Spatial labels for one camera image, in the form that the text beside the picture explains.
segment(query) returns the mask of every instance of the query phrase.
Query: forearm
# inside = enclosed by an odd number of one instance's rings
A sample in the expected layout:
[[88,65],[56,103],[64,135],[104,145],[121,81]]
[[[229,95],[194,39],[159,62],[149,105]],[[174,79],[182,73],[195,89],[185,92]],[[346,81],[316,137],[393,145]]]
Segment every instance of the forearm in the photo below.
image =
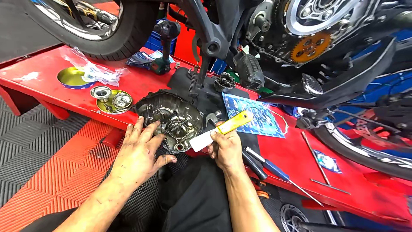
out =
[[233,231],[278,232],[279,229],[263,208],[246,171],[224,173]]
[[109,176],[55,232],[106,231],[140,183],[125,184]]

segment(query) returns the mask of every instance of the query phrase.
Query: orange sprocket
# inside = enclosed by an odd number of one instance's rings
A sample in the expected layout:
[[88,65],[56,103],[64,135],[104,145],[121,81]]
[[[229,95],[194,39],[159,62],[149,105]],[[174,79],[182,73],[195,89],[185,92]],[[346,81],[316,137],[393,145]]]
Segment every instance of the orange sprocket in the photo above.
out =
[[330,34],[319,32],[301,39],[293,48],[290,58],[305,63],[320,56],[330,44]]

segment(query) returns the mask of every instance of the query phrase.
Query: hand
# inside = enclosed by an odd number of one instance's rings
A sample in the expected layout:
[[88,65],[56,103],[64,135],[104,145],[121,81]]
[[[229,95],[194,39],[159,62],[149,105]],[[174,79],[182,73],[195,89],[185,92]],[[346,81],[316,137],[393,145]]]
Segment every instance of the hand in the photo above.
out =
[[212,131],[210,136],[214,142],[207,147],[208,153],[212,159],[216,160],[219,168],[225,173],[244,171],[242,143],[236,130],[225,135]]
[[160,167],[177,162],[173,155],[161,155],[156,160],[156,150],[166,136],[158,134],[152,137],[160,125],[159,121],[142,131],[143,122],[144,118],[140,116],[134,126],[129,124],[127,127],[122,148],[110,172],[111,177],[119,178],[124,184],[135,188],[154,175]]

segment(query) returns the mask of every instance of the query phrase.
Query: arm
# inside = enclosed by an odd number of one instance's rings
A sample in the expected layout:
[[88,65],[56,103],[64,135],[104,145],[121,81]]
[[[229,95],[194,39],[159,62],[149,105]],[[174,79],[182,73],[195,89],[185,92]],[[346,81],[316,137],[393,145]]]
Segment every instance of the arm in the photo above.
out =
[[153,132],[160,122],[150,124],[143,132],[143,117],[136,125],[127,127],[122,148],[112,171],[84,203],[70,215],[55,232],[106,231],[134,190],[169,162],[176,162],[172,155],[162,155],[155,160],[155,152],[165,136]]
[[279,232],[246,173],[241,141],[236,131],[225,135],[212,132],[211,137],[214,143],[208,147],[208,152],[225,175],[233,231]]

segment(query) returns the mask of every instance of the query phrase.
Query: red lift table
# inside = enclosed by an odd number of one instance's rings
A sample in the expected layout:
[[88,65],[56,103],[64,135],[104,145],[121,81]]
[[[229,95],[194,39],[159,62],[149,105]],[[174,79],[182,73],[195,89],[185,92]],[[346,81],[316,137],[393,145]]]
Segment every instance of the red lift table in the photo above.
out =
[[[88,89],[72,90],[63,87],[57,80],[57,73],[71,65],[60,55],[59,47],[37,52],[28,59],[16,59],[2,64],[0,69],[0,94],[14,114],[21,115],[38,103],[44,105],[57,118],[66,119],[67,110],[77,112],[95,120],[121,130],[125,130],[129,123],[135,123],[138,115],[130,111],[120,115],[109,115],[100,112],[96,106],[96,99],[92,98]],[[175,58],[182,67],[192,65]],[[99,63],[112,70],[125,67],[124,61]],[[159,89],[168,89],[167,83],[174,73],[172,71],[158,76],[148,70],[127,67],[130,73],[120,79],[118,88],[128,92],[133,97],[133,103],[145,97],[148,92]],[[257,99],[258,94],[247,91],[251,99]],[[313,200],[304,200],[303,206],[311,209],[347,211],[356,215],[383,223],[394,225],[398,229],[412,228],[411,209],[407,197],[412,195],[412,183],[362,167],[326,147],[309,131],[306,132],[311,146],[326,155],[336,159],[342,174],[325,170],[332,186],[345,190],[346,194],[320,184],[312,182],[315,179],[324,182],[316,162],[301,136],[301,130],[295,128],[296,119],[282,110],[272,107],[272,110],[282,115],[289,125],[286,138],[275,138],[258,135],[261,155],[271,160],[283,169],[296,184],[307,190],[325,207],[321,207]],[[275,116],[280,127],[285,127],[284,121]],[[267,170],[267,183],[304,195],[300,190],[288,182],[274,177]]]

